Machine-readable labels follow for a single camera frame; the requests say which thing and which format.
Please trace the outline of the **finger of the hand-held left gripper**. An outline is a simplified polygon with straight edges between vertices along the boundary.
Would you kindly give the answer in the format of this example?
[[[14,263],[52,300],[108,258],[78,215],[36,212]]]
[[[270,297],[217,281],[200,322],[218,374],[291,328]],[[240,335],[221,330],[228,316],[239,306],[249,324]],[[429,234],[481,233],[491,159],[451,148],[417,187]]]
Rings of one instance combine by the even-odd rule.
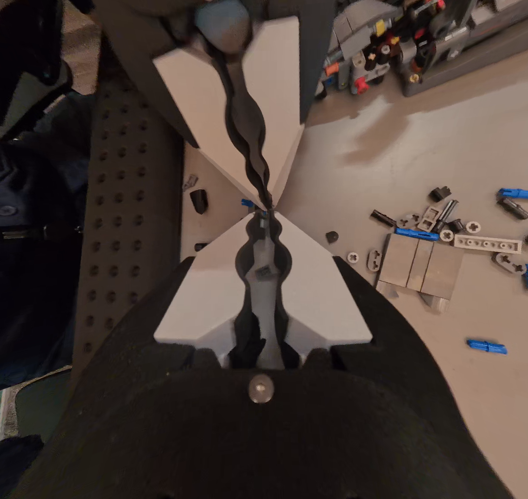
[[[261,153],[269,169],[266,185],[272,207],[285,189],[303,134],[299,96],[299,20],[263,23],[242,58],[249,95],[265,123]]]
[[[175,48],[153,59],[175,105],[205,159],[261,209],[266,206],[246,172],[246,158],[226,126],[226,90],[212,59],[193,47]]]

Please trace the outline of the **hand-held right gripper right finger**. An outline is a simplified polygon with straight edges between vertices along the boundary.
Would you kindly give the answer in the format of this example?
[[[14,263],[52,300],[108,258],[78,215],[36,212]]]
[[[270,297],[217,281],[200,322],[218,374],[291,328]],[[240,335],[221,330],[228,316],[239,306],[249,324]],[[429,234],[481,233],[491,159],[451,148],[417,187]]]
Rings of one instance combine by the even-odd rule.
[[[299,368],[316,349],[370,343],[373,334],[331,252],[277,212],[268,226],[278,272],[274,335],[281,368]]]

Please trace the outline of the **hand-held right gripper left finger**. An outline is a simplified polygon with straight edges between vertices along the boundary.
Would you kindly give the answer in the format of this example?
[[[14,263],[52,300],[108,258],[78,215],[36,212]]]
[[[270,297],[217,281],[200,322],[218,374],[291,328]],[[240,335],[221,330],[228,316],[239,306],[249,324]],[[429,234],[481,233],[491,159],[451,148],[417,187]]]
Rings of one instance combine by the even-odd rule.
[[[159,343],[212,350],[222,366],[251,368],[265,346],[247,274],[258,215],[247,215],[198,252],[154,333]]]

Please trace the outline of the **grey lego car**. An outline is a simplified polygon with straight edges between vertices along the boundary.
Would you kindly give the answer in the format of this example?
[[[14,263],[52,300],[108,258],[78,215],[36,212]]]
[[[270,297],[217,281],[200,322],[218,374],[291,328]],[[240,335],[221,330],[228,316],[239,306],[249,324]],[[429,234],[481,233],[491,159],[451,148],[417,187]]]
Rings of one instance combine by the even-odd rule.
[[[410,97],[527,51],[527,0],[336,0],[316,99],[395,70]]]

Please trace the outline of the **grey lego panel assembly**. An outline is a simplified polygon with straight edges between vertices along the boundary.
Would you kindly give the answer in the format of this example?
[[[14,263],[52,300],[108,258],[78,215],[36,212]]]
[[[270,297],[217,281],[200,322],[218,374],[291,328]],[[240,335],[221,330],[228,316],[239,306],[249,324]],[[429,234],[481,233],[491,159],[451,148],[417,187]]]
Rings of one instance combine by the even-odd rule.
[[[386,237],[382,251],[373,249],[367,268],[376,274],[375,289],[386,298],[413,291],[436,313],[450,304],[464,251],[440,242],[413,239],[395,233]]]

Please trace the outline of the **pile of small lego pieces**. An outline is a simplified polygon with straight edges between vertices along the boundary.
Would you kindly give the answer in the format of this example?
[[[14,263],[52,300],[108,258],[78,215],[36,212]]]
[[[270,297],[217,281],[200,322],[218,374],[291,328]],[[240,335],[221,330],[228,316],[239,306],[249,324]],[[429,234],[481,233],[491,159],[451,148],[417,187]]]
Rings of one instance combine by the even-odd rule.
[[[455,218],[453,213],[459,201],[451,198],[452,193],[447,186],[434,188],[429,196],[431,203],[422,214],[412,212],[395,219],[373,210],[371,218],[388,228],[389,232],[385,235],[381,248],[372,250],[382,251],[387,235],[395,233],[413,239],[440,242],[462,249],[464,254],[471,251],[490,254],[493,261],[509,273],[526,273],[527,265],[522,258],[523,240],[488,237],[483,235],[482,227],[477,221],[463,223],[461,219]]]

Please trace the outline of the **black mesh office chair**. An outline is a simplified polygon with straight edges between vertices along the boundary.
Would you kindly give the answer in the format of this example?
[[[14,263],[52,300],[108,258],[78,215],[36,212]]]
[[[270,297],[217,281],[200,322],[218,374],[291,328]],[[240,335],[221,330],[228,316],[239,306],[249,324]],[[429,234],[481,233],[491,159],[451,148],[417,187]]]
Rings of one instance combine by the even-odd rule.
[[[121,319],[180,261],[184,144],[122,68],[99,56],[71,386]]]

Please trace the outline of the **person's body in dark clothing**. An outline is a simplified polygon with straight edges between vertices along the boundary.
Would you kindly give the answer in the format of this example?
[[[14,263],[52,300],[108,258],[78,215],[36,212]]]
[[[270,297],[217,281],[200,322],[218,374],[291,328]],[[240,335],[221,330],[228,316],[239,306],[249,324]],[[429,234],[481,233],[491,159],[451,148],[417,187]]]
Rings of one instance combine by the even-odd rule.
[[[90,154],[78,139],[1,142],[1,389],[71,361]]]

